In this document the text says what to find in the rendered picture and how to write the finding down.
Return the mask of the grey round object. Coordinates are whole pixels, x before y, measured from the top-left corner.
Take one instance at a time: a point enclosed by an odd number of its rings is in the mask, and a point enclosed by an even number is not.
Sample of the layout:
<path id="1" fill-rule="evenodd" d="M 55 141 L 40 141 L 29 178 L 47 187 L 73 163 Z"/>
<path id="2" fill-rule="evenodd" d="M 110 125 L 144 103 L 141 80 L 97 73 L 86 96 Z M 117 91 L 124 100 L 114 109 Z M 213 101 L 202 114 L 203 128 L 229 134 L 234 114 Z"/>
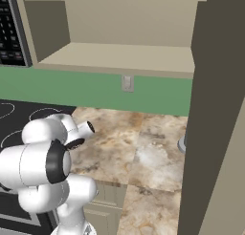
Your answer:
<path id="1" fill-rule="evenodd" d="M 178 149 L 181 153 L 186 153 L 186 142 L 187 142 L 187 136 L 182 136 L 177 143 Z"/>

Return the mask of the beige drawer front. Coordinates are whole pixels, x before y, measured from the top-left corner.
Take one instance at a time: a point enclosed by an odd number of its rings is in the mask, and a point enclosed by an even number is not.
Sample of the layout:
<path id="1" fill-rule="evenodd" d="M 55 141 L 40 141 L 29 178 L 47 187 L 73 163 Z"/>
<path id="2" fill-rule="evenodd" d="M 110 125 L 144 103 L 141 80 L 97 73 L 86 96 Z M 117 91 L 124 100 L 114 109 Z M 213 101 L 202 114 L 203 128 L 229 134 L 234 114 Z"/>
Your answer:
<path id="1" fill-rule="evenodd" d="M 96 181 L 99 194 L 95 198 L 96 203 L 122 208 L 127 185 L 118 182 Z"/>

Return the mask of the black hob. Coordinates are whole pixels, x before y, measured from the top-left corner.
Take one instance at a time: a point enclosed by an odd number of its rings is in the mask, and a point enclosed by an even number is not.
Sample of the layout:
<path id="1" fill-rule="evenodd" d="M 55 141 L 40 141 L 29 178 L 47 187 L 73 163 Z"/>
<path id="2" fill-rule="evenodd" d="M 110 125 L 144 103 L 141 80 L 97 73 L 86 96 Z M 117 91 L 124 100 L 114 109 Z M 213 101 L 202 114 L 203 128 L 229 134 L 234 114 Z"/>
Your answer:
<path id="1" fill-rule="evenodd" d="M 76 106 L 0 99 L 0 151 L 21 145 L 21 131 L 30 119 L 44 118 L 59 112 L 71 115 Z"/>

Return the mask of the beige base cupboard door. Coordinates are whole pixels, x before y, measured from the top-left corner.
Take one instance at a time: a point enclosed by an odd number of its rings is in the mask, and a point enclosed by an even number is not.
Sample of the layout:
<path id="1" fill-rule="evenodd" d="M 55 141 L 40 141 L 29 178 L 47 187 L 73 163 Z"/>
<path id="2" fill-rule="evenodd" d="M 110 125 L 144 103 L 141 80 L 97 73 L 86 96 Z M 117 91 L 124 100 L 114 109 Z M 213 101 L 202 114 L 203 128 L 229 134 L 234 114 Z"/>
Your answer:
<path id="1" fill-rule="evenodd" d="M 117 235 L 122 209 L 101 203 L 84 206 L 87 221 L 96 229 L 98 235 Z"/>

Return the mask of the black microwave oven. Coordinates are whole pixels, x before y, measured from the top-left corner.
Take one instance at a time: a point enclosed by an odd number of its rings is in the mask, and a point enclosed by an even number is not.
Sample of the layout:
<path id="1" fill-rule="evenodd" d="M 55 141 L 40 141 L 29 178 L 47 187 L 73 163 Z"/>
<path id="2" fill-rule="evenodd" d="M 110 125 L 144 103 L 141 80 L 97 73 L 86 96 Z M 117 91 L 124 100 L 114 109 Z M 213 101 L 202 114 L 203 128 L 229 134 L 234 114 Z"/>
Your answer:
<path id="1" fill-rule="evenodd" d="M 32 66 L 16 0 L 0 0 L 0 66 Z"/>

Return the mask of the black oven front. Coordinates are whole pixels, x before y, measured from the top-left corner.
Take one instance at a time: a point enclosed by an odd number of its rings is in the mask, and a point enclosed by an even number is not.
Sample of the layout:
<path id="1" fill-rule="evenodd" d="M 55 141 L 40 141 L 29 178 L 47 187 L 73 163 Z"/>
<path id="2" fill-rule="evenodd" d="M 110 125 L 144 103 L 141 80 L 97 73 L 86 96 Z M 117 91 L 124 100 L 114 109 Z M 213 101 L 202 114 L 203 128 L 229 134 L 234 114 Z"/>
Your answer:
<path id="1" fill-rule="evenodd" d="M 57 227 L 54 210 L 29 213 L 18 202 L 18 196 L 0 183 L 0 235 L 50 235 Z"/>

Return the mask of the grey wall outlet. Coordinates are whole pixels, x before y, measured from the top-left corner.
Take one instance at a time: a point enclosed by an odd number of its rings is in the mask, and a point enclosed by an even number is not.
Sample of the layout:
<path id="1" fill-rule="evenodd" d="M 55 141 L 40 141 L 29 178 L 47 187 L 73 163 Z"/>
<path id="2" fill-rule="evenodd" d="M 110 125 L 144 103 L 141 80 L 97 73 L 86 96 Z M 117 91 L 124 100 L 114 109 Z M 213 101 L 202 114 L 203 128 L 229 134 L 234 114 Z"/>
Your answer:
<path id="1" fill-rule="evenodd" d="M 133 75 L 123 75 L 122 76 L 122 90 L 128 93 L 134 92 L 134 76 Z"/>

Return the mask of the beige open wall cabinet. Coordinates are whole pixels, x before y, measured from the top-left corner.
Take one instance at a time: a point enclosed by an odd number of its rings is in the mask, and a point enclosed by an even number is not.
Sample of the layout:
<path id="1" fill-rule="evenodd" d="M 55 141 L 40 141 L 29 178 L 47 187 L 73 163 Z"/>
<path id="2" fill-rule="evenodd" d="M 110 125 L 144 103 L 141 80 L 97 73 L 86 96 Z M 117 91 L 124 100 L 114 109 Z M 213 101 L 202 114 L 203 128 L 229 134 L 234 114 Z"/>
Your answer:
<path id="1" fill-rule="evenodd" d="M 37 69 L 191 78 L 206 0 L 17 0 Z"/>

